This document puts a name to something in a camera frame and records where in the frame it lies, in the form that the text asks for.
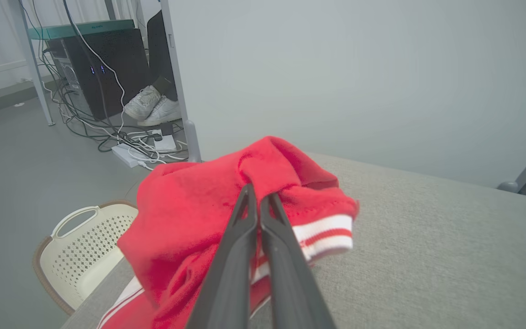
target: red garment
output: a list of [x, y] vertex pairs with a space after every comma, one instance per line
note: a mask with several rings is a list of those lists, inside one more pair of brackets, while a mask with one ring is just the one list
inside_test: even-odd
[[[352, 248], [358, 203], [334, 175], [282, 139], [266, 137], [211, 162], [160, 165], [141, 183], [139, 214], [117, 242], [142, 289], [132, 282], [100, 327], [182, 329], [247, 183], [258, 204], [278, 192], [308, 261]], [[259, 255], [252, 310], [270, 291], [268, 264]]]

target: basket hole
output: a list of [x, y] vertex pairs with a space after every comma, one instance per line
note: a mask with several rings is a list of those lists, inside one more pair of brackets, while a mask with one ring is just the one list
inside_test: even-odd
[[94, 210], [85, 211], [84, 213], [75, 216], [73, 219], [69, 220], [68, 223], [66, 223], [60, 231], [58, 231], [58, 235], [62, 237], [64, 234], [70, 232], [75, 227], [79, 226], [80, 224], [84, 223], [87, 219], [92, 217], [95, 214]]

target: gray fabric surface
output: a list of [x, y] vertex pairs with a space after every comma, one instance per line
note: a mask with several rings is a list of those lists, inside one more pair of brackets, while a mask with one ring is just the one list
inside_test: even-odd
[[[313, 270], [339, 328], [526, 328], [526, 196], [312, 158], [361, 202], [353, 250]], [[108, 277], [65, 328], [94, 327], [128, 275]], [[269, 304], [250, 327], [272, 327]]]

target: sneaker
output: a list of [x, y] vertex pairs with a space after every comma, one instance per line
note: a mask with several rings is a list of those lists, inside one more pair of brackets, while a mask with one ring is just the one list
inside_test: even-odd
[[152, 113], [160, 98], [159, 91], [154, 86], [148, 85], [125, 105], [123, 111], [135, 120], [144, 120]]
[[143, 127], [151, 127], [180, 118], [182, 118], [182, 112], [180, 112], [178, 102], [174, 102], [167, 99], [166, 96], [162, 96], [161, 100], [159, 100], [159, 103], [152, 111], [152, 114], [150, 114], [147, 119], [140, 121], [137, 124]]

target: laundry basket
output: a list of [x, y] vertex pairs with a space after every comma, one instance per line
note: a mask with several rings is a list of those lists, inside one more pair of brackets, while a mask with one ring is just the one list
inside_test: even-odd
[[[75, 217], [94, 214], [64, 235], [60, 229]], [[72, 314], [123, 258], [117, 240], [137, 216], [137, 208], [118, 200], [74, 211], [38, 246], [32, 265], [52, 299]]]

